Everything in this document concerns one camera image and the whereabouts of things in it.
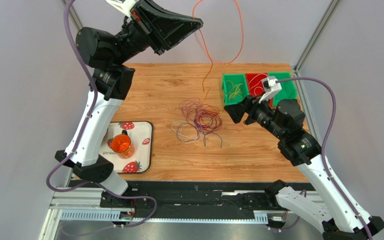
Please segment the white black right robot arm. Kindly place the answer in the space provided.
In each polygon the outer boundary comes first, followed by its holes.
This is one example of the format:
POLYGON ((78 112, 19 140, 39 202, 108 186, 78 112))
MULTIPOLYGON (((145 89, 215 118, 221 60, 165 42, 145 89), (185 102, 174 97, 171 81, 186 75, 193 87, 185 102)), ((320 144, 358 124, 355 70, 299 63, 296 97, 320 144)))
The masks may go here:
POLYGON ((258 123, 278 139, 278 149, 311 183, 323 201, 318 205, 282 180, 265 188, 273 207, 288 209, 318 229, 325 240, 370 240, 384 229, 384 221, 365 211, 337 178, 318 141, 304 130, 305 113, 295 99, 276 108, 246 96, 224 110, 234 123, 258 123))

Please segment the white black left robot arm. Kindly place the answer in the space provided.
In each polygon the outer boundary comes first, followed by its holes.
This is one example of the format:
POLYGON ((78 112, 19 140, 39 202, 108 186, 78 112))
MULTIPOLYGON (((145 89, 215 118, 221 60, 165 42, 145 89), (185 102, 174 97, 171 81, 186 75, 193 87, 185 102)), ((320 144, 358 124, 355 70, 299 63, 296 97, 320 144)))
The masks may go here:
POLYGON ((201 18, 166 10, 152 0, 111 0, 109 4, 125 16, 119 33, 83 27, 76 36, 69 24, 73 1, 65 5, 65 32, 89 80, 89 89, 73 139, 66 149, 57 151, 55 158, 80 179, 121 197, 128 184, 99 151, 110 122, 132 85, 135 70, 125 63, 147 48, 162 55, 204 23, 201 18))

